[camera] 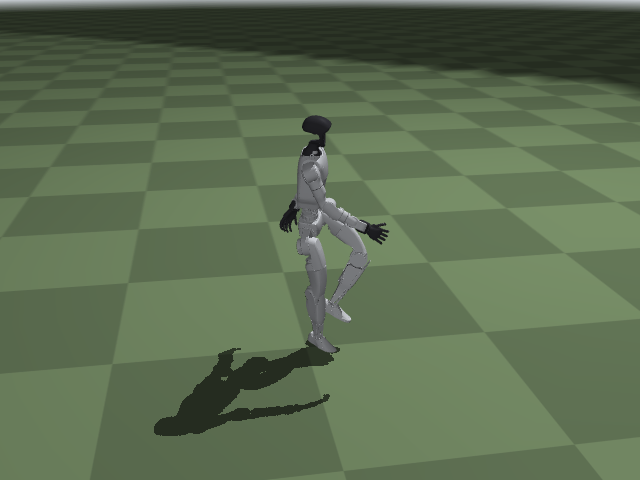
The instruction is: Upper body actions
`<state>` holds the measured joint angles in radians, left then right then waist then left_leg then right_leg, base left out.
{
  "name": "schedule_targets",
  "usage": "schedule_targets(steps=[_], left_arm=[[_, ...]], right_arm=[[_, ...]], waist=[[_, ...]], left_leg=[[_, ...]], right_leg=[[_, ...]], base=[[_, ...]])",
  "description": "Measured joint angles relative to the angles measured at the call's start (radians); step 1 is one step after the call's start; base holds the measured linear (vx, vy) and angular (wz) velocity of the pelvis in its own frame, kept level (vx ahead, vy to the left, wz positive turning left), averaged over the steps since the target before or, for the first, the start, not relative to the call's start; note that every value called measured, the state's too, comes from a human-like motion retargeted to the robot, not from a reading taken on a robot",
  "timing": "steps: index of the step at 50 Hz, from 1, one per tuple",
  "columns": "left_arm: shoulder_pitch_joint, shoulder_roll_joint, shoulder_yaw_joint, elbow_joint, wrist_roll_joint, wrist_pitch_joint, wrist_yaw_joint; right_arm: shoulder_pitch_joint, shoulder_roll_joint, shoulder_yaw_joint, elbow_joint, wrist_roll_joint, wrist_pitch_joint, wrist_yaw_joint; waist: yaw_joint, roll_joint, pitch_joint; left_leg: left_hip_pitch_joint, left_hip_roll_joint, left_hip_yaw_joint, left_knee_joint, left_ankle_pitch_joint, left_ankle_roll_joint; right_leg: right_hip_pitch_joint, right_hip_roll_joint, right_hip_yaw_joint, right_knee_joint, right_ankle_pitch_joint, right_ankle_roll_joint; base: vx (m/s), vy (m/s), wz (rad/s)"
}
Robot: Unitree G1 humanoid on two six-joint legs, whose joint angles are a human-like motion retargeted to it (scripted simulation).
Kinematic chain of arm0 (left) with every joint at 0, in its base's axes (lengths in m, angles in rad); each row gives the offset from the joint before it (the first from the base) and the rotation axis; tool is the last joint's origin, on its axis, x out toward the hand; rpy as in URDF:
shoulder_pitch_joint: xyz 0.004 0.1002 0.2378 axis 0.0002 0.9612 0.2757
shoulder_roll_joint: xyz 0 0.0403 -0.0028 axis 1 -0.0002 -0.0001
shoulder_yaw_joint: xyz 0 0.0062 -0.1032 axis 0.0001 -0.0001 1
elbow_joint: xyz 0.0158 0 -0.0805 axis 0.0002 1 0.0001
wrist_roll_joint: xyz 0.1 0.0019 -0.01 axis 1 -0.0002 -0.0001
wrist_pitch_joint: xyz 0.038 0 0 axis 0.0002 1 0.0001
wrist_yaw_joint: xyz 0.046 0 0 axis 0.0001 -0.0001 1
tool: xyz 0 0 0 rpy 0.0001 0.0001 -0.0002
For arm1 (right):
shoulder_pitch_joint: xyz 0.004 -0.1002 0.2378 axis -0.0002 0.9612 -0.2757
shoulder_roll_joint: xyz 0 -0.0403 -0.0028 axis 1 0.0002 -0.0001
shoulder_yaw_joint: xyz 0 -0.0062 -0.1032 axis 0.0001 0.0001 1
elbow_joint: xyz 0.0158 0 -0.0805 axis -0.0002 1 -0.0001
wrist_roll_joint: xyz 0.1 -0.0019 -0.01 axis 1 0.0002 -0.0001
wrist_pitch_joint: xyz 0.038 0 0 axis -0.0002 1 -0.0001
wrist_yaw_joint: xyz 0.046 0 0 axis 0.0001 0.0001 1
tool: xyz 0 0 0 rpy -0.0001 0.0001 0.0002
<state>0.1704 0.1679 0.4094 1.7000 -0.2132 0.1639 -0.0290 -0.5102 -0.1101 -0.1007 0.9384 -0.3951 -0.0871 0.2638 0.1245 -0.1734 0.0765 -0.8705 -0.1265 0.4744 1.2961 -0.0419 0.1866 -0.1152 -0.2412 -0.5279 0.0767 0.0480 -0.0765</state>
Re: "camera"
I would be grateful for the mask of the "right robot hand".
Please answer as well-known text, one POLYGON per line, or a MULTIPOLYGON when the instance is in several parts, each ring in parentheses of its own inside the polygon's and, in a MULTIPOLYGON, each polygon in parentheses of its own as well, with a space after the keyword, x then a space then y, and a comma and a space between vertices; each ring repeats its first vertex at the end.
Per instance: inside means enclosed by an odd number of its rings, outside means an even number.
POLYGON ((384 234, 384 233, 382 233, 382 232, 389 233, 389 231, 388 231, 388 230, 385 230, 385 229, 380 228, 380 226, 385 226, 385 225, 386 225, 386 223, 381 223, 381 224, 377 224, 377 225, 375 225, 375 224, 370 225, 370 223, 368 223, 368 222, 366 222, 366 221, 364 221, 364 220, 359 220, 359 221, 362 221, 362 222, 366 223, 366 224, 367 224, 367 227, 366 227, 366 229, 365 229, 365 232, 362 232, 362 231, 360 231, 360 230, 358 230, 358 229, 356 229, 356 230, 357 230, 358 232, 363 233, 363 234, 368 234, 368 236, 369 236, 372 240, 377 241, 379 244, 382 244, 382 242, 381 242, 380 240, 378 240, 377 238, 379 238, 379 239, 381 239, 381 240, 385 241, 385 238, 381 237, 380 235, 382 235, 382 236, 384 236, 384 237, 388 237, 388 235, 386 235, 386 234, 384 234))

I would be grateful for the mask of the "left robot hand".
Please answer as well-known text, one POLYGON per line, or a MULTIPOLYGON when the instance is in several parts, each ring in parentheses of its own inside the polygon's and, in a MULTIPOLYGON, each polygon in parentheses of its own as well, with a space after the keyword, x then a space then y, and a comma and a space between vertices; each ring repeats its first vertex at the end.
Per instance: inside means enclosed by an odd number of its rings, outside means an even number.
POLYGON ((300 209, 293 209, 295 205, 296 205, 296 202, 295 200, 293 200, 289 205, 290 209, 285 212, 285 214, 283 215, 283 218, 280 221, 280 229, 283 230, 284 232, 286 230, 286 232, 288 233, 288 227, 290 232, 292 232, 291 223, 293 219, 295 220, 295 225, 297 225, 296 214, 300 209))

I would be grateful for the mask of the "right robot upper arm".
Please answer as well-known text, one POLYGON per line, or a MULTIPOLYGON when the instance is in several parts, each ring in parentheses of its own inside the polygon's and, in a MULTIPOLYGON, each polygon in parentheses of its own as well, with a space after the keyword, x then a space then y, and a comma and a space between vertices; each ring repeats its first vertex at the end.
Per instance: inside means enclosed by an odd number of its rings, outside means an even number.
POLYGON ((314 162, 308 162, 303 165, 302 176, 322 212, 324 212, 323 205, 325 203, 332 203, 336 207, 334 199, 326 198, 326 190, 321 180, 321 174, 314 162))

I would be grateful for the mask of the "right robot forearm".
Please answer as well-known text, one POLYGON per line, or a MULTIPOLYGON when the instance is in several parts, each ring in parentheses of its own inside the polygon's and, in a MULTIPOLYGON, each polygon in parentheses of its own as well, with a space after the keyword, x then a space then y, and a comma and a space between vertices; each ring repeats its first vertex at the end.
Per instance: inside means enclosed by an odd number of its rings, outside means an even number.
POLYGON ((323 211, 333 220, 340 221, 343 224, 347 224, 350 228, 358 229, 365 232, 367 224, 359 221, 355 216, 346 212, 343 208, 336 208, 332 203, 325 203, 323 205, 323 211))

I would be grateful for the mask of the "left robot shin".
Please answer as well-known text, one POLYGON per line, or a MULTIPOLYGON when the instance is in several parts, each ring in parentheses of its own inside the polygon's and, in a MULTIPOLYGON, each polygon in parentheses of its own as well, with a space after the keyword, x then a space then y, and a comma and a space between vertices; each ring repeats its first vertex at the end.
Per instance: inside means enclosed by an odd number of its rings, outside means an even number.
POLYGON ((333 303, 333 304, 330 304, 331 306, 333 305, 333 307, 336 308, 337 303, 340 301, 340 299, 342 299, 345 296, 347 291, 349 291, 353 287, 353 285, 357 282, 357 280, 362 275, 362 273, 364 272, 364 270, 366 269, 369 263, 370 261, 363 267, 355 267, 351 264, 349 259, 345 269, 343 270, 341 276, 338 279, 339 284, 329 302, 329 304, 331 302, 333 303))

